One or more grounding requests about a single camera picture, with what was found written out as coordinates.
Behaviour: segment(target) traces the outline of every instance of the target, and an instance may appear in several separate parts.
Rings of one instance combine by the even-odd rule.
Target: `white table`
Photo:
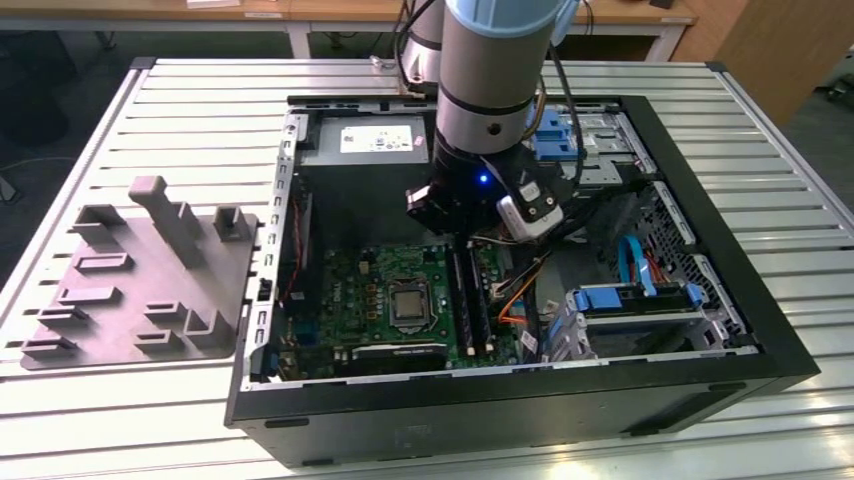
[[[728,74],[700,64],[567,63],[579,94],[646,95],[822,374],[676,435],[346,466],[313,478],[842,477],[854,468],[854,222]],[[559,91],[553,68],[547,85]],[[54,295],[86,203],[163,175],[198,214],[263,213],[287,97],[394,94],[362,60],[159,60],[132,70],[0,293],[0,478],[289,475],[223,427],[231,359],[28,372],[16,343]]]

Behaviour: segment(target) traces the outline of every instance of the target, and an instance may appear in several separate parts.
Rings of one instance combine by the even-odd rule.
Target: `cpu socket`
[[[390,325],[403,331],[418,331],[430,324],[430,289],[418,282],[395,282],[389,286]]]

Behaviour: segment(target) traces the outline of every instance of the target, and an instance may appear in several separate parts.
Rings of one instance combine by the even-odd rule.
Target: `desk leg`
[[[107,32],[96,31],[95,38],[98,38],[98,43],[102,45],[102,50],[112,50],[116,48],[116,42],[114,42],[114,33],[107,35]]]
[[[18,201],[18,191],[10,182],[0,176],[0,206],[11,205]]]
[[[311,47],[309,46],[309,22],[289,22],[287,32],[291,37],[291,51],[294,58],[311,58]]]
[[[685,25],[669,25],[662,27],[662,32],[656,37],[653,48],[646,56],[648,62],[669,62],[673,52],[685,33]]]

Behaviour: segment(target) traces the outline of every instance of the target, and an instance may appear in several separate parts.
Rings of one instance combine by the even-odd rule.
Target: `power supply label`
[[[409,125],[366,125],[342,130],[342,153],[411,152],[413,149]]]

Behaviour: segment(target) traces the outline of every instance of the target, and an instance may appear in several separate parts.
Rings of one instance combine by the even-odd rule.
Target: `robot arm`
[[[503,221],[525,241],[563,220],[554,182],[521,142],[546,51],[578,3],[446,1],[434,179],[407,192],[410,215],[437,233],[471,234]]]
[[[406,49],[397,60],[409,89],[435,95],[442,61],[445,0],[415,0],[413,8],[413,13],[422,8],[425,10],[413,23],[406,39]]]

